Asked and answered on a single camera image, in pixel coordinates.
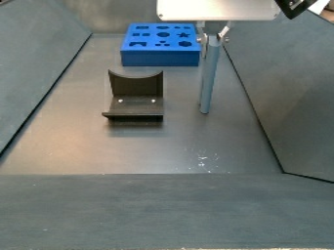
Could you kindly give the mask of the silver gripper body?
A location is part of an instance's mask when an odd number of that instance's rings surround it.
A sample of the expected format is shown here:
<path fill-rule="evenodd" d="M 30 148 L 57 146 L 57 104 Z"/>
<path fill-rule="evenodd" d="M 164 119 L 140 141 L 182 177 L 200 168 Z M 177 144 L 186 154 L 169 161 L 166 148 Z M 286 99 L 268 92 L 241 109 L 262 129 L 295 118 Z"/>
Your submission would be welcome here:
<path fill-rule="evenodd" d="M 274 0 L 157 0 L 164 21 L 272 21 L 280 13 Z"/>

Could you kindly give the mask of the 1 gripper finger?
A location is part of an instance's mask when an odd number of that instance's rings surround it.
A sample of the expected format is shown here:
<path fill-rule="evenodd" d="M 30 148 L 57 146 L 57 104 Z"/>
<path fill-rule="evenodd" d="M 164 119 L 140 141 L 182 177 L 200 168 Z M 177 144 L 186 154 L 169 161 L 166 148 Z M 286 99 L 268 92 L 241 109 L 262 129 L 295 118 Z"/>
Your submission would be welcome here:
<path fill-rule="evenodd" d="M 201 44 L 201 55 L 204 58 L 206 58 L 206 52 L 208 52 L 208 34 L 205 33 L 205 21 L 198 21 L 196 23 L 196 29 L 197 29 L 197 42 Z"/>
<path fill-rule="evenodd" d="M 225 27 L 222 28 L 222 30 L 217 33 L 217 40 L 220 43 L 224 43 L 225 41 L 225 36 L 228 35 L 230 29 L 233 27 L 233 22 L 228 21 Z"/>

